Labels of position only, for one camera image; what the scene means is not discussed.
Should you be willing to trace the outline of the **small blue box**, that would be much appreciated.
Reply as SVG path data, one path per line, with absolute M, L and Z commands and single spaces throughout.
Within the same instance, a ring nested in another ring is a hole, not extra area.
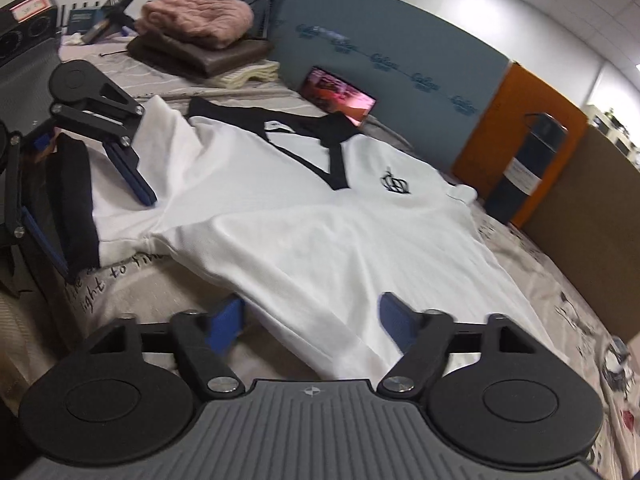
M 62 6 L 61 12 L 61 28 L 66 36 L 85 34 L 104 17 L 100 6 L 89 6 L 86 2 L 73 3 L 69 8 Z

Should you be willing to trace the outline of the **orange cardboard box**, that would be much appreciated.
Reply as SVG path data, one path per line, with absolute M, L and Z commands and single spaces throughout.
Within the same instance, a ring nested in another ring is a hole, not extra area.
M 580 108 L 550 84 L 513 63 L 451 169 L 458 180 L 475 188 L 480 197 L 487 197 L 525 141 L 529 124 L 525 116 L 534 113 L 551 115 L 566 128 L 567 136 L 540 185 L 515 214 L 512 223 L 518 228 L 533 215 L 582 140 L 587 116 Z

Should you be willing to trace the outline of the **cream knitted garment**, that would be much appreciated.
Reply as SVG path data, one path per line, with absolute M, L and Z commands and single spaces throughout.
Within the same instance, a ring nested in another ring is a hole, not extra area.
M 261 60 L 247 64 L 227 73 L 210 78 L 207 84 L 214 88 L 239 89 L 248 82 L 273 82 L 279 78 L 280 63 L 271 60 Z

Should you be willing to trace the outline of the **pink knitted sweater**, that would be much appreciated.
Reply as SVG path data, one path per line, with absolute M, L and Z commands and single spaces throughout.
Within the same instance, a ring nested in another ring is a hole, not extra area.
M 253 23 L 254 12 L 242 0 L 151 0 L 142 6 L 136 31 L 222 50 L 243 38 Z

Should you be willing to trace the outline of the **black handheld device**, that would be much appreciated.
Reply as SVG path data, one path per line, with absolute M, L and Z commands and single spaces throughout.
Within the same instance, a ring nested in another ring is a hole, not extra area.
M 100 7 L 100 19 L 81 37 L 84 44 L 96 44 L 113 34 L 125 35 L 136 28 L 134 19 L 127 14 L 134 0 L 106 0 Z

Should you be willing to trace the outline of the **brown cardboard box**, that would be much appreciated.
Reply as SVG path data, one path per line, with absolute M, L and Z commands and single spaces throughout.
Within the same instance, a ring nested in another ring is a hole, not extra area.
M 639 171 L 589 127 L 524 233 L 608 331 L 639 333 Z

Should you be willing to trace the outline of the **large blue cardboard box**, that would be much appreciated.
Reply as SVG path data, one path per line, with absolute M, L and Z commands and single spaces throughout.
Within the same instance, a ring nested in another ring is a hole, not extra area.
M 373 115 L 448 170 L 496 94 L 509 59 L 400 0 L 282 0 L 270 32 L 280 77 L 318 66 L 375 98 Z

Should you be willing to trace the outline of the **brown leather garment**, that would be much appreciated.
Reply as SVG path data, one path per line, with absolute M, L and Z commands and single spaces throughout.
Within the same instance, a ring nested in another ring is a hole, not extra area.
M 242 39 L 228 48 L 207 50 L 166 35 L 137 36 L 127 46 L 136 61 L 190 80 L 204 80 L 268 58 L 273 45 L 263 39 Z

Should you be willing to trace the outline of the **dark blue vacuum bottle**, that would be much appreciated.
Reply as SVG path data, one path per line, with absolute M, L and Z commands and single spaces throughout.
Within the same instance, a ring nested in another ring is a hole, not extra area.
M 564 143 L 567 130 L 547 113 L 525 115 L 526 137 L 485 200 L 486 214 L 509 224 L 536 191 L 544 173 Z

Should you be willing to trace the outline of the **white black trim t-shirt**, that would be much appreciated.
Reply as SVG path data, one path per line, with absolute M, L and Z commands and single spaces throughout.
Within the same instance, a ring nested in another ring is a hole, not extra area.
M 173 258 L 237 292 L 328 379 L 379 380 L 399 360 L 378 318 L 386 292 L 461 322 L 501 313 L 549 341 L 480 237 L 472 190 L 341 115 L 206 103 L 183 116 L 153 98 L 134 150 L 151 207 L 104 151 L 58 137 L 54 211 L 72 272 Z

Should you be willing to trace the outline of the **smartphone playing video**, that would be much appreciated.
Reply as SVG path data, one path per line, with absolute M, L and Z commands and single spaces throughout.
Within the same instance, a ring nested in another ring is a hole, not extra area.
M 376 104 L 370 94 L 318 66 L 311 67 L 298 93 L 326 114 L 342 113 L 356 126 Z

